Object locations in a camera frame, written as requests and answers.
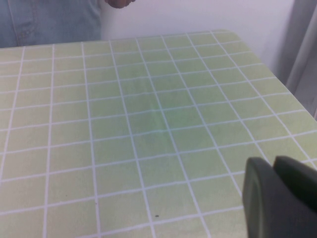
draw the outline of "table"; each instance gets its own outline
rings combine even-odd
[[[0,237],[244,238],[245,161],[317,123],[226,30],[0,50]]]

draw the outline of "white grid line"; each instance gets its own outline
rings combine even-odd
[[[52,45],[52,59],[54,59],[55,45]],[[52,60],[51,90],[50,90],[50,116],[48,133],[48,153],[46,158],[46,177],[45,177],[45,195],[44,195],[44,219],[42,237],[47,237],[47,218],[48,218],[48,200],[49,200],[49,182],[50,182],[50,163],[51,163],[51,139],[52,139],[52,118],[53,118],[53,85],[54,85],[54,60]]]
[[[161,39],[163,40],[164,45],[165,45],[165,47],[167,48],[166,42],[165,42],[165,40],[164,40],[164,37],[161,36]],[[170,51],[169,51],[168,48],[167,48],[167,51],[168,51],[168,53],[169,53],[169,56],[172,58],[172,55],[171,55],[171,53],[170,53]],[[182,75],[180,74],[180,72],[179,72],[179,70],[178,70],[178,67],[177,67],[175,61],[173,61],[173,64],[174,64],[175,68],[177,69],[177,71],[178,71],[178,73],[179,73],[179,75],[180,75],[180,77],[181,77],[181,79],[182,79],[182,82],[183,82],[184,86],[186,86],[186,83],[184,82],[183,77],[182,77]],[[146,69],[147,69],[148,75],[150,76],[150,72],[149,72],[148,67],[147,67],[146,64],[145,64],[145,67],[146,67]],[[153,82],[152,82],[152,79],[151,79],[151,84],[152,84],[153,89],[155,90],[155,87],[154,87],[154,84],[153,84]],[[169,128],[169,124],[168,124],[168,122],[167,122],[165,113],[164,113],[164,111],[162,110],[162,106],[161,106],[161,104],[160,104],[159,97],[158,97],[157,93],[156,93],[156,98],[157,98],[157,101],[158,101],[159,108],[160,108],[161,111],[162,111],[162,115],[163,115],[163,118],[164,118],[164,121],[165,121],[167,130],[168,130],[169,136],[170,136],[170,138],[171,138],[171,140],[172,140],[174,150],[175,150],[176,153],[177,153],[177,158],[178,158],[179,164],[181,165],[181,168],[182,168],[182,171],[183,171],[185,180],[187,181],[187,185],[188,185],[189,191],[190,191],[190,193],[191,193],[191,195],[192,195],[192,198],[193,198],[193,201],[194,201],[196,210],[197,210],[197,212],[198,212],[198,214],[199,214],[199,218],[200,218],[200,220],[201,220],[201,222],[202,222],[202,224],[203,224],[203,226],[204,226],[204,229],[205,229],[205,231],[206,231],[207,236],[208,236],[209,238],[211,238],[210,231],[209,231],[209,229],[208,229],[208,227],[207,227],[207,224],[206,224],[206,222],[205,222],[205,220],[204,220],[204,218],[203,218],[203,216],[202,216],[202,212],[201,212],[200,207],[199,207],[199,204],[198,204],[198,202],[197,202],[197,200],[196,200],[196,197],[195,197],[193,188],[192,188],[192,186],[191,186],[191,184],[190,184],[190,182],[189,182],[188,175],[187,175],[187,173],[186,173],[186,170],[185,170],[183,161],[182,161],[182,159],[181,159],[181,157],[180,157],[180,155],[179,155],[176,142],[175,142],[174,137],[173,137],[173,134],[172,134],[172,132],[171,132],[171,130],[170,130],[170,128]]]
[[[198,45],[197,47],[200,46],[212,46],[212,45],[217,45],[217,44],[208,44],[208,45]],[[175,49],[186,49],[186,48],[192,48],[191,46],[188,47],[176,47],[176,48],[170,48],[171,50],[175,50]],[[142,52],[160,52],[160,51],[166,51],[166,49],[158,49],[158,50],[145,50]],[[139,51],[132,51],[132,52],[124,52],[124,53],[113,53],[114,55],[129,55],[129,54],[139,54]],[[231,53],[231,55],[239,55],[239,54],[244,54],[244,53],[253,53],[252,51],[243,51],[243,52],[237,52],[237,53]],[[105,54],[97,54],[97,55],[87,55],[84,57],[84,59],[86,58],[93,58],[93,57],[98,57],[98,56],[111,56],[111,53],[105,53]],[[202,58],[216,58],[216,57],[221,57],[221,56],[226,56],[226,54],[224,55],[216,55],[216,56],[205,56]],[[82,58],[82,56],[66,56],[66,57],[54,57],[55,60],[59,60],[59,59],[80,59]],[[25,59],[23,60],[24,62],[33,62],[33,61],[42,61],[42,60],[51,60],[52,58],[39,58],[39,59]],[[189,60],[189,59],[176,59],[176,61],[182,61],[182,60]],[[152,63],[152,62],[164,62],[165,60],[160,60],[160,61],[147,61],[147,63]],[[14,60],[14,61],[6,61],[6,62],[0,62],[0,64],[10,64],[10,63],[19,63],[20,61],[18,60]],[[119,64],[118,67],[120,66],[127,66],[127,65],[132,65],[132,64]]]
[[[15,88],[15,93],[14,93],[14,98],[13,98],[13,104],[12,104],[12,108],[11,108],[11,112],[10,112],[9,125],[8,125],[8,130],[7,130],[7,134],[6,134],[6,138],[5,138],[5,143],[4,143],[4,150],[3,150],[2,162],[1,162],[1,168],[0,168],[0,186],[1,186],[3,168],[4,168],[5,158],[6,158],[6,152],[7,152],[7,149],[8,149],[10,131],[11,131],[11,127],[12,127],[12,121],[13,121],[13,114],[14,114],[14,109],[15,109],[15,104],[16,104],[16,98],[17,98],[17,95],[18,95],[18,88],[19,88],[19,85],[20,85],[20,78],[21,78],[21,72],[22,72],[22,67],[23,67],[24,53],[25,53],[25,47],[23,47],[23,50],[22,50],[22,57],[21,57],[21,65],[20,65],[20,70],[19,70],[19,76],[18,76],[18,80],[16,82],[16,88]]]
[[[111,52],[113,53],[113,48],[112,48],[111,42],[109,42],[109,45],[110,45]],[[116,64],[115,64],[115,59],[114,59],[114,55],[113,54],[112,54],[112,59],[113,59],[113,62],[114,62],[115,73],[117,75],[117,78],[119,78],[119,73],[118,73],[118,69],[117,69]],[[152,237],[156,238],[156,233],[155,233],[155,229],[154,229],[154,225],[153,225],[153,221],[152,221],[149,201],[148,201],[145,189],[144,189],[145,186],[144,186],[144,181],[143,181],[142,172],[141,172],[141,168],[140,168],[140,163],[139,163],[139,159],[138,159],[137,149],[136,149],[135,144],[134,144],[134,139],[133,139],[132,130],[131,130],[131,126],[130,126],[128,111],[127,111],[127,108],[126,108],[126,105],[125,105],[125,101],[124,101],[124,97],[123,97],[123,91],[122,91],[122,88],[121,88],[120,80],[118,80],[118,84],[119,84],[120,94],[122,96],[123,109],[124,109],[124,113],[125,113],[128,129],[129,129],[130,139],[131,139],[132,148],[133,148],[133,154],[134,154],[134,158],[136,159],[136,164],[137,164],[137,168],[138,168],[138,174],[139,174],[140,184],[141,184],[141,188],[142,188],[142,194],[143,194],[143,198],[144,198],[144,202],[145,202],[145,206],[146,206],[146,210],[147,210],[148,219],[149,219],[149,222],[150,222],[151,233],[152,233]]]
[[[224,93],[223,89],[220,87],[220,85],[218,84],[218,81],[216,80],[216,78],[214,77],[214,75],[210,72],[211,77],[214,79],[214,81],[216,82],[219,90],[221,91],[221,93],[223,94],[223,96],[225,97],[226,101],[228,102],[228,104],[230,105],[231,109],[234,111],[236,117],[238,118],[238,120],[240,121],[240,123],[243,125],[243,127],[247,130],[248,135],[250,136],[250,138],[252,139],[252,141],[255,143],[255,146],[257,147],[257,149],[260,151],[260,153],[262,154],[263,158],[269,163],[269,160],[267,159],[266,155],[264,154],[264,152],[262,151],[261,147],[258,145],[258,143],[256,142],[256,140],[254,139],[252,133],[250,132],[250,130],[248,129],[248,127],[245,125],[244,121],[241,119],[240,115],[238,114],[238,112],[236,111],[236,109],[233,107],[232,103],[230,102],[230,100],[228,99],[227,95]]]
[[[94,151],[94,141],[93,141],[93,131],[91,124],[91,116],[90,116],[90,104],[89,104],[89,92],[88,92],[88,84],[87,84],[87,75],[86,75],[86,62],[85,62],[85,52],[84,52],[84,44],[81,43],[82,57],[84,62],[84,75],[85,75],[85,89],[86,89],[86,102],[87,102],[87,113],[88,113],[88,126],[89,126],[89,138],[90,138],[90,150],[91,150],[91,163],[92,163],[92,171],[93,171],[93,184],[94,184],[94,196],[95,196],[95,211],[96,211],[96,221],[97,221],[97,235],[98,238],[101,238],[101,225],[100,225],[100,215],[99,215],[99,201],[98,201],[98,189],[97,189],[97,177],[96,177],[96,166],[95,166],[95,151]]]
[[[287,131],[287,133],[290,135],[290,137],[293,139],[293,141],[295,142],[295,144],[300,148],[300,150],[304,153],[304,155],[310,160],[310,157],[308,156],[308,154],[306,153],[306,151],[301,147],[301,145],[297,142],[297,140],[294,138],[294,136],[292,135],[292,133],[290,132],[290,130],[287,128],[287,126],[284,124],[284,122],[279,118],[279,116],[275,113],[275,111],[271,108],[271,106],[267,103],[267,101],[263,98],[263,96],[258,92],[258,90],[253,86],[253,84],[248,80],[247,76],[243,73],[243,71],[241,70],[241,68],[236,64],[236,62],[232,59],[232,57],[228,54],[228,52],[225,50],[225,48],[220,44],[220,46],[222,47],[222,49],[227,53],[228,57],[232,60],[232,62],[234,63],[234,65],[237,67],[237,69],[240,71],[240,73],[242,73],[242,75],[245,77],[245,79],[248,81],[248,83],[251,85],[251,87],[255,90],[255,92],[261,97],[262,101],[266,104],[266,106],[270,109],[270,111],[275,115],[275,117],[277,118],[277,120],[283,125],[283,127],[285,128],[285,130]]]
[[[243,98],[243,99],[236,99],[236,100],[231,100],[230,102],[241,102],[241,101],[248,101],[251,99],[257,99],[257,98],[261,98],[261,97],[252,97],[252,98]],[[201,104],[197,104],[197,106],[201,107],[201,106],[210,106],[210,105],[217,105],[217,104],[226,104],[228,103],[227,101],[220,101],[220,102],[213,102],[213,103],[201,103]],[[195,105],[188,105],[188,106],[180,106],[180,107],[174,107],[174,108],[166,108],[163,109],[163,111],[172,111],[175,109],[184,109],[184,108],[192,108]],[[296,113],[296,112],[305,112],[305,109],[299,109],[299,110],[293,110],[293,111],[288,111],[288,112],[282,112],[282,113],[278,113],[279,115],[283,115],[283,114],[289,114],[289,113]],[[152,110],[146,110],[146,111],[141,111],[141,112],[135,112],[135,113],[128,113],[128,116],[132,116],[132,115],[139,115],[139,114],[146,114],[146,113],[150,113],[150,112],[160,112],[160,110],[158,109],[152,109]],[[122,117],[125,116],[125,114],[116,114],[116,115],[110,115],[110,116],[99,116],[99,117],[93,117],[91,118],[91,120],[98,120],[98,119],[108,119],[108,118],[117,118],[117,117]],[[249,119],[260,119],[260,118],[265,118],[268,117],[270,115],[266,115],[266,116],[259,116],[259,117],[253,117],[253,118],[245,118],[242,120],[249,120]],[[75,120],[64,120],[64,121],[57,121],[57,122],[52,122],[52,125],[59,125],[59,124],[68,124],[68,123],[74,123],[74,122],[83,122],[83,121],[88,121],[88,118],[86,119],[75,119]],[[236,120],[230,120],[230,121],[223,121],[220,123],[226,123],[226,122],[235,122]],[[24,126],[17,126],[17,127],[12,127],[11,130],[17,130],[17,129],[24,129],[24,128],[31,128],[31,127],[41,127],[41,126],[46,126],[46,125],[50,125],[50,123],[42,123],[42,124],[31,124],[31,125],[24,125]]]
[[[198,71],[198,72],[210,72],[210,70]],[[178,73],[169,74],[169,75],[163,75],[163,76],[156,76],[155,80],[161,80],[161,79],[165,78],[166,76],[171,76],[171,75],[178,75]],[[275,77],[254,79],[253,81],[273,79],[273,78],[275,78]],[[140,79],[149,79],[149,78],[148,77],[139,77],[139,78],[133,78],[133,79],[121,79],[120,81],[133,81],[133,80],[140,80]],[[116,83],[116,82],[118,82],[118,80],[108,80],[108,81],[102,81],[102,82],[88,83],[88,85],[107,84],[107,83]],[[244,81],[240,81],[240,82],[220,83],[219,85],[234,85],[234,84],[241,84],[241,83],[248,83],[248,82],[246,80],[244,80]],[[54,89],[55,88],[71,88],[71,87],[79,87],[79,86],[86,86],[86,84],[85,83],[78,83],[78,84],[60,85],[60,86],[53,86],[53,88]],[[193,87],[189,87],[189,88],[190,89],[195,89],[195,88],[208,88],[208,87],[216,87],[216,86],[217,86],[216,84],[211,84],[211,85],[203,85],[203,86],[193,86]],[[51,89],[51,87],[20,89],[20,90],[18,90],[18,93],[19,92],[28,92],[28,91],[47,90],[47,89]],[[186,90],[186,89],[185,88],[179,88],[179,89],[173,89],[173,90],[159,90],[158,92],[159,93],[162,93],[162,92],[174,92],[174,91],[180,91],[180,90]],[[9,94],[9,93],[14,93],[14,92],[15,92],[15,90],[11,90],[11,91],[0,92],[0,94]],[[151,92],[143,92],[143,93],[139,93],[139,94],[127,94],[127,95],[124,95],[124,97],[138,96],[138,95],[142,95],[142,94],[146,94],[146,93],[149,94]]]
[[[204,57],[204,59],[207,58],[216,58],[216,57],[223,57],[223,56],[215,56],[215,57]],[[191,58],[191,59],[178,59],[176,61],[189,61],[189,60],[198,60],[200,58]],[[150,61],[150,62],[146,62],[146,64],[152,64],[152,63],[164,63],[164,62],[170,62],[173,63],[173,59],[172,60],[163,60],[163,61]],[[138,62],[138,63],[130,63],[130,64],[126,64],[126,65],[119,65],[117,66],[118,68],[120,67],[125,67],[125,66],[131,66],[131,65],[143,65],[143,62]],[[253,63],[253,64],[247,64],[247,65],[242,65],[239,66],[240,68],[244,68],[244,67],[249,67],[249,66],[253,66],[253,65],[264,65],[263,63]],[[87,70],[93,70],[93,69],[107,69],[107,68],[114,68],[114,66],[100,66],[100,67],[92,67],[92,68],[88,68]],[[218,69],[210,69],[212,71],[218,71],[218,70],[225,70],[225,69],[232,69],[232,68],[236,68],[235,66],[233,67],[226,67],[226,68],[218,68]],[[55,73],[60,73],[60,72],[74,72],[74,71],[83,71],[83,68],[81,69],[66,69],[66,70],[55,70]],[[21,74],[22,76],[25,75],[43,75],[43,74],[48,74],[50,73],[50,71],[47,72],[33,72],[33,73],[23,73]],[[0,78],[3,77],[14,77],[14,76],[18,76],[16,74],[11,74],[11,75],[0,75]]]

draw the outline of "hand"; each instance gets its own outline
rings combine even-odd
[[[105,0],[110,6],[114,8],[124,8],[128,6],[131,2],[135,2],[135,0]]]

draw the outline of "green square tile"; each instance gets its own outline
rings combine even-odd
[[[241,41],[240,37],[237,36],[235,33],[228,32],[228,33],[214,33],[214,36],[220,43],[226,43],[230,41]]]
[[[152,82],[156,91],[185,88],[181,77],[177,74],[152,78]]]
[[[132,63],[142,63],[143,60],[139,52],[128,54],[115,54],[114,60],[116,65],[125,65]]]
[[[92,169],[50,175],[49,204],[91,196],[94,196]]]
[[[193,104],[186,90],[158,93],[158,98],[162,105],[162,108],[176,108]]]
[[[9,121],[10,121],[10,117],[11,117],[11,110],[7,110],[7,111],[0,111],[0,129],[7,129],[9,126]],[[20,118],[16,118],[15,121],[17,121],[15,124],[20,124]]]
[[[149,78],[138,78],[120,81],[123,95],[152,93],[153,88]]]
[[[82,49],[81,43],[65,43],[54,46],[54,56],[57,57],[69,57],[69,56],[81,56]]]
[[[118,68],[118,75],[120,79],[127,79],[127,78],[138,78],[138,77],[146,77],[148,76],[147,70],[144,64],[132,64],[132,65],[125,65],[119,66]]]
[[[88,95],[89,99],[121,96],[118,82],[88,85]]]
[[[277,78],[256,80],[251,83],[261,95],[289,92]]]
[[[35,89],[29,91],[18,91],[16,98],[16,107],[27,107],[34,105],[49,104],[51,101],[50,89]]]
[[[14,64],[4,64],[7,68],[8,72],[11,72],[11,66],[13,67]],[[42,60],[35,60],[35,61],[24,61],[22,66],[22,73],[44,73],[44,72],[51,72],[52,71],[52,60],[51,59],[42,59]]]
[[[233,42],[233,43],[223,44],[222,47],[224,47],[224,49],[228,52],[228,54],[251,51],[250,48],[244,42]]]
[[[236,68],[217,70],[213,71],[212,74],[219,84],[246,81],[242,73]]]
[[[44,205],[45,176],[2,182],[0,211]]]
[[[214,79],[207,71],[182,74],[182,77],[189,88],[215,84]]]
[[[125,53],[139,51],[138,44],[135,39],[123,39],[111,41],[114,53]]]
[[[201,59],[176,61],[176,66],[181,73],[207,70]]]
[[[267,96],[264,100],[276,113],[305,109],[292,94]]]
[[[52,145],[90,140],[87,121],[52,125]]]
[[[178,151],[213,147],[212,139],[204,127],[175,130],[172,135]]]
[[[198,46],[196,49],[201,57],[221,56],[226,54],[220,45]]]
[[[292,134],[317,130],[316,120],[308,112],[289,113],[278,116]]]
[[[169,128],[182,128],[194,125],[203,125],[195,107],[179,108],[164,112]]]
[[[48,237],[80,237],[95,234],[97,233],[95,201],[49,207],[47,223]]]
[[[154,130],[166,130],[166,125],[161,112],[130,115],[129,121],[133,134]]]
[[[311,159],[317,158],[317,133],[296,136],[295,139]]]
[[[85,73],[83,70],[55,72],[53,82],[54,82],[54,87],[74,85],[74,84],[84,84]]]
[[[230,56],[238,66],[261,63],[261,60],[254,53],[241,53]]]
[[[0,85],[3,91],[9,91],[9,90],[6,90],[6,87],[11,87],[12,84],[15,84],[14,78],[11,77],[10,80],[11,80],[10,83],[6,83],[6,80],[3,81],[3,83],[6,83],[5,86]],[[51,86],[51,83],[52,83],[51,73],[22,75],[20,77],[19,90],[47,88]]]
[[[190,93],[197,104],[226,101],[218,87],[193,88]]]
[[[175,153],[167,132],[138,135],[133,140],[139,158]]]
[[[241,197],[229,176],[192,182],[191,185],[201,212],[242,205]]]
[[[219,146],[252,141],[241,122],[212,125],[209,129]]]
[[[4,144],[6,141],[6,131],[0,132],[0,151],[4,151]]]
[[[159,104],[154,93],[125,97],[124,102],[128,113],[159,109]]]
[[[193,42],[195,46],[217,43],[216,39],[210,33],[189,35],[189,38],[191,39],[191,41]]]
[[[54,91],[53,91],[54,103],[73,102],[73,101],[82,101],[82,100],[86,100],[85,86],[54,88]]]
[[[184,181],[182,168],[176,156],[140,161],[144,186]]]
[[[236,180],[236,183],[238,184],[238,187],[240,188],[240,191],[243,190],[243,184],[244,184],[244,173],[240,175],[234,175],[234,180]]]
[[[53,105],[52,122],[88,119],[87,103]]]
[[[204,62],[211,70],[234,67],[234,63],[228,56],[204,58]]]
[[[0,237],[33,237],[43,236],[44,209],[11,213],[0,216]]]
[[[195,48],[180,48],[180,49],[171,49],[170,53],[174,60],[184,60],[184,59],[192,59],[199,58]]]
[[[84,60],[82,58],[60,58],[54,60],[54,71],[83,69]]]
[[[197,213],[192,195],[186,184],[149,189],[147,197],[151,216],[155,220]]]
[[[199,218],[186,219],[155,225],[157,238],[207,238],[205,228]]]
[[[53,50],[52,46],[48,47],[27,47],[24,52],[24,60],[38,60],[38,59],[47,59],[52,58]]]
[[[99,195],[141,187],[136,162],[98,167],[96,181]]]
[[[125,116],[94,119],[92,120],[91,124],[94,139],[129,135],[129,129]]]
[[[117,80],[117,75],[114,67],[88,69],[86,71],[86,76],[88,83],[99,83]]]
[[[3,179],[46,173],[47,149],[30,150],[6,154]]]
[[[6,132],[0,133],[0,149],[4,148]],[[49,127],[23,127],[10,131],[8,151],[29,149],[48,145]]]
[[[246,120],[245,124],[255,140],[286,136],[287,131],[276,117]]]
[[[275,157],[279,155],[289,156],[300,161],[307,159],[291,138],[259,142],[259,146],[271,164],[274,163]]]
[[[7,129],[10,111],[0,111],[1,127]],[[45,124],[50,121],[50,107],[33,107],[15,109],[12,119],[12,128]]]
[[[167,50],[142,52],[142,55],[145,62],[172,60]]]
[[[85,57],[86,68],[110,67],[113,65],[112,55]]]
[[[228,103],[199,106],[199,111],[206,123],[217,123],[238,119]]]
[[[1,48],[1,50],[0,50],[0,62],[21,60],[22,52],[23,52],[22,47],[19,47],[19,48],[15,47],[15,48],[9,48],[9,49]]]
[[[130,138],[120,138],[94,142],[96,164],[134,159]]]
[[[252,98],[258,96],[249,83],[237,83],[221,86],[223,92],[229,100]]]
[[[161,37],[138,39],[142,51],[165,49],[164,41]]]
[[[151,227],[147,226],[140,229],[123,231],[120,233],[113,233],[111,235],[105,235],[102,238],[137,238],[137,237],[152,238]]]
[[[192,46],[187,36],[168,36],[164,40],[168,48]]]
[[[177,73],[173,62],[158,62],[147,64],[151,76],[160,76]]]
[[[0,92],[14,91],[16,89],[17,80],[17,76],[1,77]],[[22,81],[22,77],[20,77],[19,89],[21,89],[21,82],[25,82],[25,80]]]
[[[241,71],[249,80],[274,77],[274,74],[265,64],[242,67]]]
[[[124,114],[121,98],[109,98],[92,101],[89,102],[89,107],[92,118]]]
[[[142,192],[100,198],[99,211],[102,232],[149,222]]]
[[[246,161],[249,157],[263,157],[255,144],[221,148],[220,152],[231,172],[245,170]]]
[[[111,53],[109,42],[93,41],[84,42],[83,44],[86,56]]]
[[[2,76],[18,75],[20,72],[20,65],[21,65],[21,63],[0,64],[0,74]],[[45,70],[47,70],[47,72],[50,72],[52,70],[52,68],[48,67],[48,64],[45,63],[44,65],[45,65]],[[31,69],[25,68],[23,73],[25,73],[25,72],[28,73],[28,71],[31,71]]]
[[[189,179],[227,173],[227,169],[216,150],[182,154],[181,157]]]
[[[215,213],[204,217],[212,237],[248,237],[243,210]]]
[[[51,148],[50,171],[68,170],[90,166],[90,143]]]
[[[242,119],[272,114],[261,98],[232,102],[232,106]]]

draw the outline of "person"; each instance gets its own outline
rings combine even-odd
[[[123,8],[135,0],[105,0]],[[0,48],[101,39],[99,0],[0,0]]]

